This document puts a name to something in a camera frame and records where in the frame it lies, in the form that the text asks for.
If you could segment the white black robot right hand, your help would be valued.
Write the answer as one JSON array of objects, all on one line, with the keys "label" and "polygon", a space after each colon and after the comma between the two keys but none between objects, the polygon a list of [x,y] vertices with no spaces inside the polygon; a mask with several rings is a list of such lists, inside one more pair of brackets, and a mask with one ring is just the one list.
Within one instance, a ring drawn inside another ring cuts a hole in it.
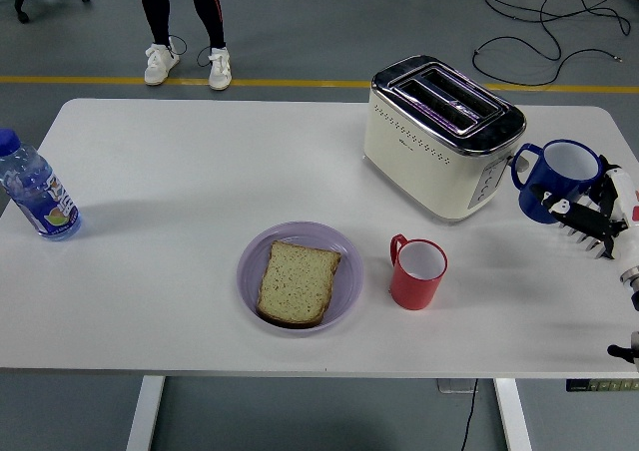
[{"label": "white black robot right hand", "polygon": [[536,201],[557,219],[591,237],[602,249],[599,255],[616,261],[621,283],[638,291],[638,191],[630,175],[604,156],[603,170],[587,197],[590,203],[573,202],[546,186],[534,184]]}]

